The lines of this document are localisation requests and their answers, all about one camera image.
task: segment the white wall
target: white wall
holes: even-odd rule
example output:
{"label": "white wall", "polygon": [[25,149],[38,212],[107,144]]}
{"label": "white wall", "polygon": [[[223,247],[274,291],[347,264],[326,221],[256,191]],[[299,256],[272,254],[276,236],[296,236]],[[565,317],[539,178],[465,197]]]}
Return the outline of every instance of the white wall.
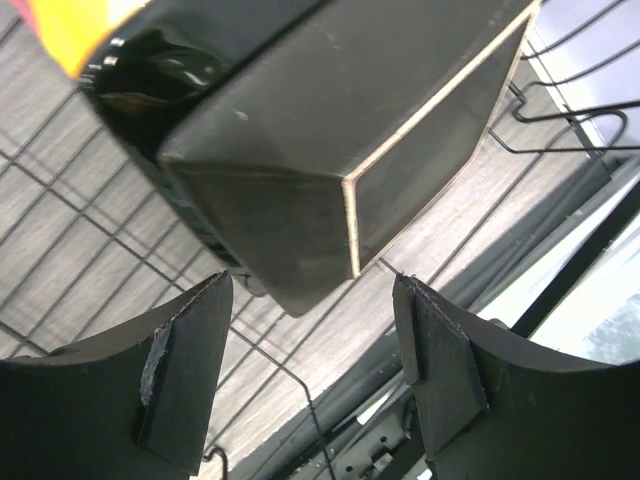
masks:
{"label": "white wall", "polygon": [[[540,50],[611,3],[612,0],[550,0],[543,6],[529,42]],[[640,0],[626,0],[575,39],[542,55],[542,65],[532,64],[539,75],[544,76],[546,70],[553,80],[558,81],[595,65],[639,38]],[[640,48],[585,79],[558,89],[566,104],[574,110],[639,99]],[[630,125],[620,143],[640,144],[640,109],[627,110],[627,114]],[[597,136],[609,140],[617,125],[619,120],[613,117],[599,119],[595,125],[597,133],[588,133],[594,143]]]}

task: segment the floor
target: floor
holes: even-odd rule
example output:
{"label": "floor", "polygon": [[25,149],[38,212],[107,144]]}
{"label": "floor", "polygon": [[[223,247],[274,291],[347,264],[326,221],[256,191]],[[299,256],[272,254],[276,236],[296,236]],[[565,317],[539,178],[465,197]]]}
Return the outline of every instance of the floor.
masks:
{"label": "floor", "polygon": [[[0,358],[40,355],[98,333],[219,269],[37,39],[14,22],[13,8],[0,0]],[[514,82],[522,86],[534,78],[521,62]],[[512,98],[509,93],[506,101]],[[555,109],[545,91],[529,95],[527,113]],[[504,116],[495,131],[514,147],[531,148],[542,147],[562,127],[523,126]],[[561,144],[576,146],[577,140],[565,137]],[[583,161],[582,154],[511,155],[487,138],[385,260],[440,286]],[[250,298],[236,287],[209,429],[209,440],[226,449],[231,465],[306,406],[300,385],[262,352],[286,364],[316,397],[392,328],[392,283],[392,271],[378,262],[298,319],[271,299]],[[215,462],[205,464],[198,478],[217,479],[218,469]]]}

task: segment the metal wire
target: metal wire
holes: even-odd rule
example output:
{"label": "metal wire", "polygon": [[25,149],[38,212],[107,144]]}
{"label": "metal wire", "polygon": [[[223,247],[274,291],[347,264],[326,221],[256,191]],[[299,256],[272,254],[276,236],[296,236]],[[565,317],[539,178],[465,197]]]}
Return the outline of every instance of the metal wire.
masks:
{"label": "metal wire", "polygon": [[[534,59],[539,58],[542,55],[545,55],[560,46],[566,44],[577,38],[579,35],[587,32],[590,28],[598,23],[602,18],[609,15],[616,8],[618,8],[622,3],[626,0],[615,0],[609,6],[602,9],[592,18],[584,22],[583,24],[576,27],[571,32],[564,35],[558,41],[550,44],[545,49],[540,50],[538,52],[533,52],[533,54],[528,57],[524,57],[523,59]],[[0,34],[0,47],[9,41],[11,37],[19,30],[22,23],[20,20],[14,20],[9,24],[9,26]],[[624,150],[635,150],[640,149],[639,146],[624,146],[617,145],[617,142],[620,140],[622,135],[624,134],[627,125],[629,123],[629,117],[626,115],[625,111],[631,108],[637,108],[640,106],[640,100],[634,100],[629,102],[620,102],[617,104],[610,105],[597,105],[586,109],[581,110],[570,110],[567,109],[567,112],[561,113],[550,113],[546,115],[539,115],[536,117],[527,117],[522,114],[522,110],[526,107],[526,105],[530,102],[531,89],[537,87],[544,88],[554,88],[559,85],[564,85],[573,81],[577,81],[579,79],[585,78],[600,69],[604,68],[607,65],[623,58],[628,55],[630,52],[634,51],[636,48],[640,46],[640,40],[631,43],[624,49],[616,52],[610,57],[604,59],[601,62],[593,65],[592,67],[578,72],[576,74],[571,75],[563,80],[558,82],[531,82],[525,85],[522,88],[517,87],[515,84],[510,85],[511,94],[514,96],[514,99],[509,102],[507,108],[505,108],[500,115],[494,121],[492,125],[492,129],[489,134],[491,138],[493,138],[497,144],[502,147],[507,152],[514,155],[534,155],[533,158],[528,159],[526,165],[524,165],[523,170],[517,175],[517,177],[510,182],[510,184],[506,187],[506,189],[502,192],[502,194],[498,197],[498,199],[489,207],[489,209],[484,212],[481,218],[475,222],[475,224],[469,229],[467,234],[461,239],[460,242],[457,242],[455,246],[453,246],[451,252],[447,255],[447,257],[438,265],[433,274],[428,279],[427,283],[433,283],[437,281],[441,276],[451,267],[451,265],[460,257],[463,251],[469,246],[469,244],[477,237],[478,233],[487,225],[490,219],[496,214],[496,212],[508,201],[509,197],[513,195],[513,192],[520,186],[524,181],[529,178],[531,172],[534,168],[540,164],[543,158],[546,158],[546,155],[552,153],[567,153],[567,152],[595,152],[597,155],[601,155],[606,151],[624,151]],[[33,323],[33,325],[28,329],[27,332],[20,332],[14,326],[6,323],[2,318],[0,318],[0,330],[5,332],[7,335],[11,336],[15,340],[17,340],[17,345],[12,349],[11,355],[18,354],[22,348],[28,347],[33,350],[36,354],[46,355],[49,350],[44,348],[42,345],[39,345],[36,341],[34,341],[34,335],[40,331],[40,329],[47,325],[48,322],[52,321],[53,313],[56,308],[61,304],[61,302],[70,295],[70,292],[73,288],[78,285],[87,275],[87,272],[94,265],[98,259],[104,255],[104,252],[108,248],[109,245],[116,244],[121,247],[124,251],[128,252],[135,259],[135,263],[132,265],[131,270],[127,272],[127,274],[119,280],[117,285],[103,298],[100,298],[97,303],[97,309],[85,319],[84,323],[79,326],[79,328],[75,331],[71,341],[75,341],[79,338],[82,338],[88,332],[91,331],[97,320],[105,313],[105,311],[117,301],[118,295],[126,288],[126,285],[131,282],[134,278],[136,272],[138,272],[141,268],[146,267],[154,272],[160,279],[165,282],[165,285],[161,289],[161,291],[154,296],[154,299],[147,303],[146,305],[140,305],[141,312],[144,310],[148,310],[150,308],[155,307],[165,295],[172,289],[175,288],[179,292],[184,292],[185,288],[180,285],[180,280],[187,280],[187,283],[193,283],[190,281],[186,274],[187,272],[197,263],[198,258],[201,255],[206,254],[206,251],[203,247],[199,247],[193,255],[191,255],[186,263],[184,263],[180,268],[176,268],[172,275],[168,275],[163,272],[156,262],[152,261],[152,257],[156,254],[158,247],[172,234],[180,225],[180,222],[177,220],[172,220],[169,222],[167,228],[163,230],[162,234],[159,235],[155,239],[155,241],[151,242],[150,245],[145,245],[146,251],[143,254],[138,253],[134,248],[128,245],[126,242],[122,241],[119,236],[123,232],[125,232],[128,228],[128,224],[145,208],[145,206],[149,205],[152,199],[156,198],[155,193],[151,192],[147,194],[134,208],[133,210],[120,221],[113,221],[117,227],[115,229],[108,229],[100,222],[95,220],[92,215],[88,212],[90,206],[92,206],[95,200],[100,196],[101,193],[106,191],[115,181],[118,174],[120,174],[124,166],[126,164],[122,164],[114,173],[112,173],[106,181],[99,187],[99,189],[92,194],[89,198],[83,198],[84,206],[78,207],[74,205],[73,202],[69,201],[64,194],[59,190],[57,183],[63,179],[64,174],[68,172],[77,162],[78,159],[82,156],[82,153],[86,151],[86,149],[93,145],[93,142],[102,134],[101,130],[98,129],[93,132],[85,141],[80,145],[80,147],[76,150],[76,152],[70,156],[70,158],[64,163],[64,165],[57,170],[49,180],[45,180],[41,178],[38,174],[31,171],[29,168],[25,167],[21,162],[20,158],[26,155],[29,152],[29,149],[33,146],[33,144],[42,136],[42,133],[46,130],[46,128],[59,117],[61,112],[63,112],[68,106],[71,100],[75,97],[75,91],[70,92],[64,99],[57,105],[51,113],[49,113],[42,124],[40,124],[33,132],[33,134],[25,141],[25,142],[14,142],[18,145],[18,149],[16,153],[13,155],[9,155],[6,152],[0,152],[4,157],[7,158],[7,163],[0,168],[0,179],[2,179],[10,169],[17,169],[22,172],[24,175],[30,178],[32,182],[43,187],[43,190],[38,194],[37,198],[30,201],[28,206],[25,208],[24,212],[18,218],[18,220],[7,230],[2,237],[0,237],[0,249],[7,242],[7,239],[11,237],[11,235],[18,229],[20,225],[22,225],[26,218],[33,212],[33,210],[45,199],[47,195],[52,195],[55,198],[62,201],[68,208],[73,210],[74,217],[73,219],[66,225],[61,233],[59,233],[53,242],[48,246],[48,248],[39,255],[37,261],[35,261],[34,265],[32,265],[26,272],[25,275],[19,280],[19,282],[12,286],[9,290],[8,294],[4,296],[0,300],[0,315],[7,308],[7,306],[12,302],[12,300],[16,297],[18,292],[21,291],[27,284],[30,278],[37,271],[42,262],[47,258],[48,255],[59,245],[65,238],[65,235],[71,230],[73,225],[78,222],[80,219],[83,219],[90,223],[93,227],[101,231],[106,235],[105,241],[99,246],[99,248],[91,255],[91,258],[87,261],[86,265],[78,272],[77,276],[70,281],[69,284],[65,285],[62,289],[60,295],[45,309],[44,314],[40,315],[39,318]],[[549,141],[547,144],[538,146],[528,145],[526,148],[513,148],[506,141],[504,141],[501,136],[496,132],[500,127],[500,122],[504,120],[508,115],[511,115],[513,118],[521,122],[523,125],[531,125],[540,122],[550,122],[556,120],[568,120],[570,122],[569,125],[564,125],[559,128],[558,133]],[[585,145],[581,147],[567,147],[567,148],[556,148],[554,145],[563,138],[565,135],[570,134],[571,132],[576,132],[580,129],[582,123],[586,121],[590,121],[594,118],[598,118],[601,116],[614,116],[620,119],[620,125],[618,130],[611,142],[604,146],[593,146],[593,145]],[[7,138],[11,138],[11,135],[8,135],[6,132],[3,132]],[[379,261],[380,265],[388,269],[393,273],[398,273],[399,270],[396,266],[392,265],[385,258],[381,258]],[[311,390],[309,385],[304,381],[304,379],[300,378],[297,374],[295,374],[289,367],[288,364],[292,358],[294,358],[295,354],[300,351],[300,349],[312,338],[314,333],[327,321],[330,315],[337,309],[337,307],[347,298],[354,290],[354,288],[361,282],[361,278],[352,281],[347,288],[342,292],[342,294],[336,298],[336,300],[323,312],[323,314],[310,326],[305,335],[289,350],[282,361],[274,358],[270,353],[268,353],[264,348],[263,344],[268,340],[269,335],[274,331],[274,329],[286,318],[286,314],[281,313],[278,315],[269,325],[268,327],[260,333],[258,338],[254,341],[248,338],[245,334],[243,334],[237,327],[236,321],[241,315],[249,308],[254,302],[255,299],[253,297],[249,298],[237,311],[235,311],[232,324],[231,331],[234,335],[236,335],[242,342],[248,345],[248,350],[243,353],[240,359],[234,363],[233,366],[229,369],[229,371],[220,379],[218,383],[218,389],[223,387],[229,380],[237,374],[238,370],[246,364],[246,362],[251,358],[251,355],[255,352],[265,358],[268,362],[274,365],[275,370],[264,380],[255,392],[242,404],[239,409],[228,419],[226,424],[224,424],[220,429],[218,429],[215,434],[212,436],[210,441],[207,443],[207,446],[204,450],[203,461],[208,462],[211,461],[214,455],[220,456],[223,463],[223,478],[228,477],[229,472],[229,456],[228,452],[219,444],[222,436],[228,432],[231,428],[234,427],[238,419],[247,411],[250,405],[265,391],[265,389],[271,385],[274,380],[277,378],[278,374],[282,372],[288,378],[293,380],[303,391],[306,409],[307,409],[307,417],[311,418],[314,429],[315,436],[318,446],[324,456],[324,465],[320,471],[328,470],[332,479],[337,478],[336,473],[333,469],[332,461],[334,455],[332,455],[329,451],[327,451],[325,440],[324,440],[324,429],[326,426],[320,424],[316,405],[314,399],[311,395]],[[287,444],[287,440],[291,438],[291,436],[295,435],[296,430],[294,429],[289,433],[289,435],[282,441],[278,446],[274,448],[272,455],[280,451],[281,448]],[[255,478],[262,467],[264,467],[268,463],[268,459],[265,460],[262,465],[260,465],[256,471],[252,474],[250,478]]]}

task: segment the wire grid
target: wire grid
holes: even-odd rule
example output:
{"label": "wire grid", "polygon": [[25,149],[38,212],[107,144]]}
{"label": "wire grid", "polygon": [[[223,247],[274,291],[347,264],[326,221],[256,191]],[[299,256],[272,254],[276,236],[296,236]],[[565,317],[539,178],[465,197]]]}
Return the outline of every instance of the wire grid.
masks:
{"label": "wire grid", "polygon": [[[571,41],[623,2],[529,58]],[[6,3],[0,32],[0,355],[45,355],[166,302],[220,264],[127,161]],[[315,418],[314,398],[393,327],[394,273],[441,286],[588,161],[582,152],[637,149],[585,148],[567,134],[594,116],[615,115],[614,144],[628,122],[624,110],[638,102],[558,114],[544,89],[534,88],[575,81],[637,47],[554,84],[536,80],[522,62],[490,138],[461,178],[385,258],[305,317],[291,319],[236,285],[205,461],[219,455],[232,468],[303,408]],[[200,478],[219,478],[221,466],[205,463]],[[329,474],[335,478],[331,467]]]}

